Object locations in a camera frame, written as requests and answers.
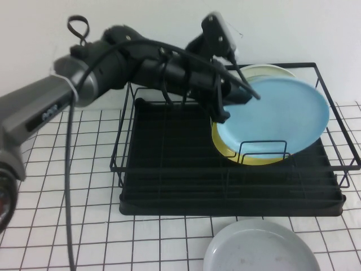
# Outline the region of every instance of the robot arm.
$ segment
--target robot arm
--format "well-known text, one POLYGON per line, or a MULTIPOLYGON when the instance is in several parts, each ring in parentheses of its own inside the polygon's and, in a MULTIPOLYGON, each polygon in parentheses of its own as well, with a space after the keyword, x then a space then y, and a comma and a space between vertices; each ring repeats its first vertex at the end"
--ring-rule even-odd
MULTIPOLYGON (((109 89, 122 89, 127 82, 133 82, 162 90, 166 100, 167 93, 193 98, 209 112, 213 121, 224 122, 229 117, 224 105, 245 104, 252 95, 259 97, 246 82, 228 73, 218 61, 204 57, 211 56, 212 51, 216 52, 214 55, 225 56, 234 49, 233 44, 224 44, 228 41, 226 34, 221 40, 215 39, 213 32, 205 31, 207 24, 221 22, 219 16, 207 16, 206 26, 202 24, 203 43, 198 46, 199 41, 193 42, 188 51, 194 58, 197 57, 194 54, 203 57, 202 61, 208 62, 208 67, 145 42, 149 40, 127 26, 115 26, 105 31, 101 40, 73 46, 69 55, 55 61, 54 70, 73 85, 83 80, 82 87, 77 88, 77 107, 91 104, 109 89), (129 41, 139 42, 117 47, 129 41), (214 47, 217 42, 222 42, 222 46, 214 47), (206 54, 200 47, 206 48, 206 54), (216 69, 210 69, 210 64, 222 71, 222 75, 216 69)), ((222 25, 217 26, 217 35, 222 35, 222 25)), ((64 78, 50 75, 0 98, 0 232, 15 208, 16 180, 25 180, 20 145, 70 104, 72 91, 64 78)))

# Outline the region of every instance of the white wall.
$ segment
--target white wall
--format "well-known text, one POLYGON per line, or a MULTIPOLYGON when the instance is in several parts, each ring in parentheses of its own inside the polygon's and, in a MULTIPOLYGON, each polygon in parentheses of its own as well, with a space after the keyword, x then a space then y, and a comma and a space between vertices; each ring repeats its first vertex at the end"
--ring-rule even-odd
MULTIPOLYGON (((184 47, 213 10, 232 25, 240 62, 316 62, 335 100, 361 100, 360 0, 1 0, 0 95, 45 77, 78 43, 66 27, 69 15, 88 18, 90 41, 127 24, 184 47)), ((120 94, 95 107, 120 107, 120 94)))

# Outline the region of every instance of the plate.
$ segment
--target plate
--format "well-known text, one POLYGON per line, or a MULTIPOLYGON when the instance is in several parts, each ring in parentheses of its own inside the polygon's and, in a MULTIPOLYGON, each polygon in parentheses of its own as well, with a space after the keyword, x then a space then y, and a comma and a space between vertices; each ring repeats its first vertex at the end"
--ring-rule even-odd
POLYGON ((221 138, 219 137, 217 126, 215 124, 212 125, 212 140, 214 143, 214 146, 216 149, 226 158, 230 159, 233 162, 244 164, 244 165, 268 165, 272 163, 276 163, 278 161, 283 160, 283 158, 273 158, 273 159, 260 159, 260 158, 254 158, 250 157, 248 155, 244 156, 240 154, 238 155, 238 152, 234 152, 230 150, 226 144, 223 143, 221 138))
POLYGON ((263 76, 290 76, 296 77, 292 72, 287 69, 270 65, 270 64, 257 64, 249 65, 241 69, 244 77, 247 81, 253 81, 256 78, 261 78, 263 76))
MULTIPOLYGON (((257 65, 249 65, 243 67, 241 69, 243 75, 247 79, 247 81, 251 82, 256 79, 260 79, 265 76, 289 76, 295 77, 295 75, 284 69, 275 65, 270 64, 257 64, 257 65)), ((245 165, 268 165, 272 163, 276 163, 278 161, 283 160, 283 158, 273 158, 273 159, 262 159, 262 158, 253 158, 246 155, 243 158, 242 154, 238 154, 228 148, 226 144, 223 143, 221 138, 218 135, 217 126, 212 126, 212 140, 216 149, 226 158, 230 159, 233 162, 245 164, 245 165)))
POLYGON ((221 230, 206 251, 203 271, 320 271, 316 257, 294 232, 250 219, 221 230))
POLYGON ((231 117, 217 123, 219 137, 230 150, 238 153, 243 142, 240 153, 249 157, 283 158, 285 147, 295 154, 320 138, 329 108, 313 86, 291 77, 265 77, 250 84, 261 100, 225 106, 231 117))

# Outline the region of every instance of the gray arm segment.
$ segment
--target gray arm segment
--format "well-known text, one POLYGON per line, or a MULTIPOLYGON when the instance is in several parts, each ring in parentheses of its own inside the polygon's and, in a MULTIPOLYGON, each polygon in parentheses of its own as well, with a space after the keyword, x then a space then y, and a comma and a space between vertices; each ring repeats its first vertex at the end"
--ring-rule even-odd
POLYGON ((18 180, 25 179, 20 145, 69 105, 72 90, 61 78, 48 76, 0 99, 0 163, 18 180))

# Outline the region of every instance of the gray plate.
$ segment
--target gray plate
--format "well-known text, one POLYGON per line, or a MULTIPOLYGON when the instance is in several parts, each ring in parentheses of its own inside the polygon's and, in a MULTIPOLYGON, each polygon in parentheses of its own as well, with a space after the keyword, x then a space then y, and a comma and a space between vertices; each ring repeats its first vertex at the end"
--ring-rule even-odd
POLYGON ((233 223, 211 241, 204 271, 319 271, 309 247, 294 232, 272 222, 233 223))

